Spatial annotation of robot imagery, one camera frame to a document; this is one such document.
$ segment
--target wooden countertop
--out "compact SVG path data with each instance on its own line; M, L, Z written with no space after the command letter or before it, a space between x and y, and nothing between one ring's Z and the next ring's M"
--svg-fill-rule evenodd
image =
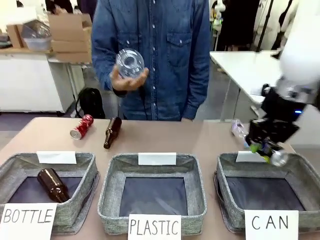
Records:
M0 54L51 54L53 52L52 49L47 51L32 51L28 48L14 48L8 47L4 49L0 49Z
M73 140L70 130L79 122L77 118L38 117L32 120L0 151L0 164L15 153L36 151L91 152L101 174L88 216L76 235L52 236L51 240L126 240L126 235L105 234L97 213L97 204L110 159L120 153L176 152L195 155L200 163L207 213L201 235L183 237L184 240L244 240L244 235L229 232L216 200L213 174L217 157L222 153L237 152L241 145L230 134L230 123L210 121L164 122L127 121L122 123L118 139L109 150L103 148L109 120L95 119L82 140ZM285 144L287 151L293 149ZM300 240L318 240L320 233L305 233Z

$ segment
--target backpack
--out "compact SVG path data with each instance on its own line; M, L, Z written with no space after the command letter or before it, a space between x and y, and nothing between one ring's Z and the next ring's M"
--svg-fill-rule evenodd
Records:
M77 109L79 103L84 115L89 114L93 117L93 119L106 118L102 104L102 97L98 89L85 87L80 91L78 99L75 103L75 112L79 118L82 118Z

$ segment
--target brown bottle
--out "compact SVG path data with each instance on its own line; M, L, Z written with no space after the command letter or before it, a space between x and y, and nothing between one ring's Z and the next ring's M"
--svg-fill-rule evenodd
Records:
M105 149L109 149L113 141L118 137L121 124L122 120L120 117L115 116L110 120L109 126L105 131L105 140L103 144Z
M42 169L36 178L52 201L64 203L70 199L67 186L54 169Z

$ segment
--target red can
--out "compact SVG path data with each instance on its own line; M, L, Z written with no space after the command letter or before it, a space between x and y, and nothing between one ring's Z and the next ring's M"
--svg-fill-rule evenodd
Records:
M80 140L82 139L89 127L94 123L94 118L89 115L89 114L86 114L83 116L83 118L80 120L78 126L76 126L74 129L72 129L70 131L70 135L73 139L76 139L76 140Z

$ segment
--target blue denim shirt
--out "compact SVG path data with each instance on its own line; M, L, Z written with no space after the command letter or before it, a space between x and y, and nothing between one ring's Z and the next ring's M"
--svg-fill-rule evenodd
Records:
M92 27L92 62L104 89L116 54L139 51L149 76L128 92L121 108L130 120L194 119L207 97L210 63L208 0L98 0Z

